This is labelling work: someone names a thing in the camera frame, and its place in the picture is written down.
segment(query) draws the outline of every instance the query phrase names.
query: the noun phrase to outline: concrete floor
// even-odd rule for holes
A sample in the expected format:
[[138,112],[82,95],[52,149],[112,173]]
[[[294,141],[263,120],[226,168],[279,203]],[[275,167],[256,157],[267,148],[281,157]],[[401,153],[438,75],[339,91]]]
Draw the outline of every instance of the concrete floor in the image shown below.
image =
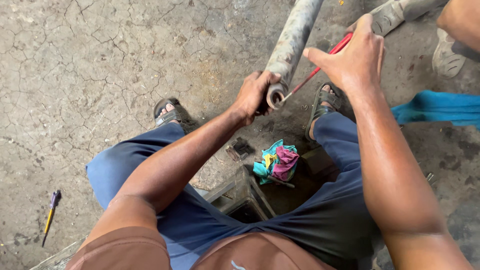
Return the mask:
[[[331,48],[347,26],[383,0],[325,1],[309,46]],[[193,127],[234,100],[243,78],[263,69],[294,1],[4,0],[0,3],[0,268],[29,269],[86,235],[102,213],[84,166],[105,148],[154,127],[152,107],[176,97]],[[424,89],[480,94],[479,65],[458,76],[432,71],[441,8],[402,24],[385,40],[382,86],[391,106]],[[292,84],[313,65],[302,60]],[[257,150],[283,138],[301,153],[316,75],[282,111],[240,130]],[[480,134],[450,123],[403,132],[467,258],[480,260]],[[211,189],[239,164],[220,150],[191,181]],[[41,248],[50,194],[63,199]],[[392,268],[381,252],[377,264]]]

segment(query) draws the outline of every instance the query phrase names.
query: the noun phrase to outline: blue trousers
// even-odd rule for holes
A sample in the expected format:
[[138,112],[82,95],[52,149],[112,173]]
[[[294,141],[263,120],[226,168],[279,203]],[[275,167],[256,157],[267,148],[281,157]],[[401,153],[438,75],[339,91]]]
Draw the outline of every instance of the blue trousers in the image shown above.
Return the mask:
[[[332,112],[317,120],[313,134],[341,171],[336,182],[290,213],[251,224],[221,213],[188,184],[157,216],[172,268],[189,269],[216,241],[258,231],[282,234],[337,269],[355,268],[357,259],[370,256],[377,227],[363,200],[357,126]],[[95,156],[86,171],[100,205],[108,206],[142,161],[183,136],[180,125],[169,123]]]

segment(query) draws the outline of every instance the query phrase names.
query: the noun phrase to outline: red screwdriver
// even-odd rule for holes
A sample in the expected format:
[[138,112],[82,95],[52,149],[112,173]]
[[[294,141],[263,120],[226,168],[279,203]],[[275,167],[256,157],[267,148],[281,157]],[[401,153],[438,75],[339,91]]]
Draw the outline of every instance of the red screwdriver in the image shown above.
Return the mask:
[[[336,54],[338,53],[339,51],[341,51],[349,42],[350,40],[352,39],[352,36],[353,36],[353,33],[348,33],[343,39],[342,41],[340,41],[328,54]],[[285,100],[287,100],[291,95],[295,94],[300,88],[302,88],[302,86],[304,86],[313,76],[315,76],[315,74],[317,74],[317,72],[320,70],[320,67],[317,67],[315,68],[314,71],[312,71],[312,73],[310,73],[310,75],[308,75],[307,78],[305,78],[305,80],[303,80],[303,82],[301,82],[299,85],[297,85],[281,102],[280,102],[280,106],[283,105],[285,103]]]

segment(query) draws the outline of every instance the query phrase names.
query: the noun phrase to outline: purple screwdriver handle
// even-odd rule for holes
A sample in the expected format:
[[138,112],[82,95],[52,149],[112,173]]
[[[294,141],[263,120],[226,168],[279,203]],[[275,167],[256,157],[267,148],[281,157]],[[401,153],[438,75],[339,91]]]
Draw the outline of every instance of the purple screwdriver handle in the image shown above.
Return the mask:
[[60,190],[57,190],[54,193],[52,193],[52,200],[50,201],[50,208],[54,208],[56,206],[59,194],[60,194]]

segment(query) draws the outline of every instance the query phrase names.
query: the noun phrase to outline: blue cloth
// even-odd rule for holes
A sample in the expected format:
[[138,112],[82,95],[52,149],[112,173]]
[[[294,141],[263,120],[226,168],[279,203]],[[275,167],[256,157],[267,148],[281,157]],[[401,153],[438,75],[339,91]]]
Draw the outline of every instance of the blue cloth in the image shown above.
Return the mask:
[[[264,159],[261,163],[260,162],[254,162],[253,163],[253,173],[255,173],[258,177],[260,177],[260,184],[267,184],[271,183],[272,181],[267,179],[267,176],[272,175],[272,170],[275,164],[280,163],[280,159],[276,159],[268,168],[266,167],[266,162],[265,162],[265,156],[267,154],[274,155],[276,154],[276,148],[279,146],[283,146],[283,139],[280,139],[276,143],[272,144],[272,146],[267,149],[267,150],[262,150],[262,159]],[[283,146],[284,149],[287,149],[289,151],[294,151],[295,153],[297,152],[297,149],[295,148],[295,145],[289,145],[289,146]],[[292,176],[293,173],[295,172],[295,169],[297,168],[297,164],[293,165],[292,167]]]
[[[370,256],[371,236],[378,231],[363,200],[357,126],[332,112],[315,122],[313,134],[341,173],[334,183],[325,183],[290,213],[245,224],[221,213],[186,185],[157,215],[157,228],[167,244],[173,270],[189,269],[218,240],[258,231],[289,237],[338,270],[351,269],[357,259]],[[169,123],[95,156],[86,171],[100,205],[108,206],[142,161],[183,136],[180,125]]]
[[399,124],[451,121],[453,125],[474,125],[480,130],[480,96],[424,90],[408,103],[392,108]]

